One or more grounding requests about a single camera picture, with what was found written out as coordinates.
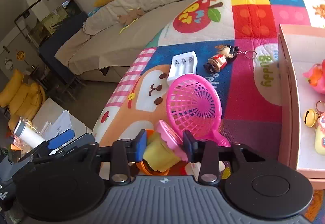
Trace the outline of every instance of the red apple print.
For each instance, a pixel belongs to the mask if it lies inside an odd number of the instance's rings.
[[[100,123],[104,123],[104,122],[107,120],[108,117],[109,117],[109,111],[107,111],[107,112],[103,115],[102,119],[100,120]]]
[[[215,7],[222,7],[223,3],[210,6],[210,0],[198,0],[174,20],[174,28],[181,33],[192,33],[204,29],[211,20],[220,21],[220,12]]]

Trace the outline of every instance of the black circular pad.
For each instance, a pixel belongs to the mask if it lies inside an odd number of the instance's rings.
[[[105,193],[103,180],[81,163],[37,167],[17,184],[16,198],[31,217],[69,220],[94,209]]]
[[[247,162],[225,182],[225,194],[240,211],[260,219],[285,219],[313,197],[309,180],[276,161]]]

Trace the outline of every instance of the blue handle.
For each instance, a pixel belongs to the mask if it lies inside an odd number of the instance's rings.
[[[48,149],[55,150],[62,146],[63,144],[67,143],[68,141],[74,138],[74,131],[73,130],[66,130],[65,132],[57,135],[55,138],[51,139],[48,143]]]

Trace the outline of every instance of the pink cup lid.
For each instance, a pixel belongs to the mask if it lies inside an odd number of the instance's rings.
[[[155,126],[155,131],[160,133],[161,139],[167,144],[182,161],[187,162],[186,153],[181,149],[183,144],[182,138],[163,120],[159,120]]]

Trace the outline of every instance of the keychain figurine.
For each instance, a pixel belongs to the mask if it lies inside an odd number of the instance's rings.
[[[215,47],[218,50],[218,54],[212,56],[208,59],[208,62],[203,65],[205,71],[209,74],[219,73],[227,63],[232,63],[238,56],[238,54],[243,53],[240,51],[238,46],[230,45],[217,45]],[[254,59],[257,56],[255,51],[245,51],[244,55],[248,59]]]
[[[318,105],[325,103],[318,101],[316,103],[316,110],[308,109],[304,116],[303,121],[309,128],[314,128],[315,131],[315,150],[320,155],[325,155],[325,112],[318,109]]]
[[[325,94],[325,59],[322,64],[314,64],[303,76],[308,78],[308,83],[315,91]]]

